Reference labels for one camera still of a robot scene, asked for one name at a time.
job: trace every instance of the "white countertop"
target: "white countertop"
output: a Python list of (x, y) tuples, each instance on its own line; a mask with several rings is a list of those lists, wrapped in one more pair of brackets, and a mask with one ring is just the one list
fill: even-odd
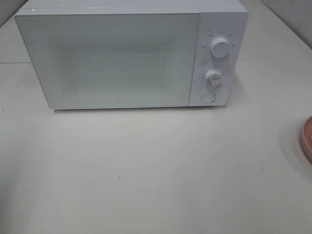
[(55, 111), (0, 29), (1, 234), (311, 234), (312, 50), (262, 3), (226, 107)]

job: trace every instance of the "pink plate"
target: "pink plate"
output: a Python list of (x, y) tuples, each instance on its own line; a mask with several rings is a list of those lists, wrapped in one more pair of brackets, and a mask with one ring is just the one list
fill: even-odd
[(307, 159), (312, 163), (312, 116), (304, 123), (300, 135), (300, 145)]

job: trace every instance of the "power knob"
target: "power knob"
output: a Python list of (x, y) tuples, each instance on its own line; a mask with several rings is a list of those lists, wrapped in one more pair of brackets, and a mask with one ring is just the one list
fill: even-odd
[(210, 51), (215, 58), (223, 58), (230, 51), (230, 41), (225, 37), (217, 37), (210, 42)]
[(222, 83), (222, 73), (217, 69), (209, 70), (205, 75), (205, 80), (208, 85), (217, 87)]

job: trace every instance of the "wall tile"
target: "wall tile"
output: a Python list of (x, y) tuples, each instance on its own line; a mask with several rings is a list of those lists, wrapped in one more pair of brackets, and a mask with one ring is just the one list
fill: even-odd
[(0, 0), (0, 26), (2, 26), (27, 0)]
[(262, 0), (296, 33), (310, 0)]
[(304, 42), (312, 48), (312, 1), (301, 22), (298, 34)]

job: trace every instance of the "microwave door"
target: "microwave door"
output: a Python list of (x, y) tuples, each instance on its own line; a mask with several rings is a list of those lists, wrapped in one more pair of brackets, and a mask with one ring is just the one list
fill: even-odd
[(16, 19), (50, 108), (189, 105), (199, 13)]

